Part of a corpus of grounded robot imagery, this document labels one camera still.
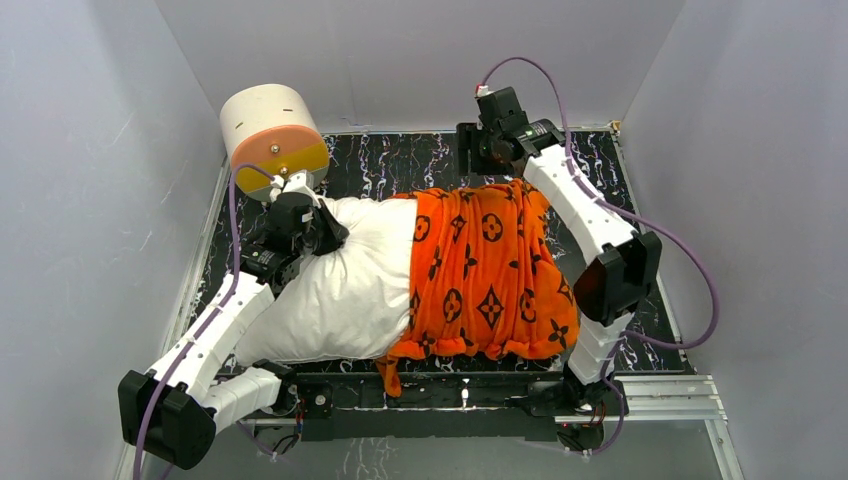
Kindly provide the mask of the white pillow insert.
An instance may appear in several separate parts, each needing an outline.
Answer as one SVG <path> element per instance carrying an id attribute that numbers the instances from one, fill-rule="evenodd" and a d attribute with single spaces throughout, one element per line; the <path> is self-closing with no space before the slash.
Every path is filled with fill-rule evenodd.
<path id="1" fill-rule="evenodd" d="M 234 348 L 238 364 L 376 359 L 410 322 L 414 199 L 327 199 L 344 245 L 310 255 Z"/>

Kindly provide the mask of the orange patterned pillowcase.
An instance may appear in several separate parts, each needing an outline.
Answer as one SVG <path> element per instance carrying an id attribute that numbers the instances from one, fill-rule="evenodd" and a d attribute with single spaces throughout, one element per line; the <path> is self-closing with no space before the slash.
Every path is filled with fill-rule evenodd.
<path id="1" fill-rule="evenodd" d="M 416 191 L 410 322 L 376 362 L 388 396 L 398 366 L 430 356 L 545 360 L 575 347 L 572 289 L 547 243 L 549 201 L 530 183 Z"/>

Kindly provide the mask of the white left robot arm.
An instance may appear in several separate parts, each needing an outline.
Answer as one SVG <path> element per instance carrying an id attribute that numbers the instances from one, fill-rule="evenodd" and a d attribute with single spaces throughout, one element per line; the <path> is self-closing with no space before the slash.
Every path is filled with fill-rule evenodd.
<path id="1" fill-rule="evenodd" d="M 306 254 L 343 246 L 347 229 L 327 202 L 305 193 L 281 193 L 259 232 L 233 240 L 234 268 L 212 300 L 175 345 L 144 372 L 128 371 L 117 388 L 126 443 L 189 470 L 209 452 L 215 437 L 253 412 L 275 416 L 299 400 L 287 367 L 259 360 L 242 374 L 215 381 L 236 344 L 279 296 L 283 275 Z"/>

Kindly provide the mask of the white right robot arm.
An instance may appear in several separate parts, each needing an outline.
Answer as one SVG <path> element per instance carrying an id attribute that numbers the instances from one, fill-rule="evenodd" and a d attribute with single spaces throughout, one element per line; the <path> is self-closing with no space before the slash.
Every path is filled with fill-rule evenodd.
<path id="1" fill-rule="evenodd" d="M 520 177 L 538 189 L 586 263 L 571 289 L 581 323 L 576 345 L 561 385 L 541 395 L 555 411 L 590 413 L 610 392 L 617 346 L 655 287 L 661 241 L 603 206 L 578 169 L 568 136 L 548 119 L 530 121 L 513 88 L 479 85 L 475 99 L 477 121 L 456 127 L 459 174 Z"/>

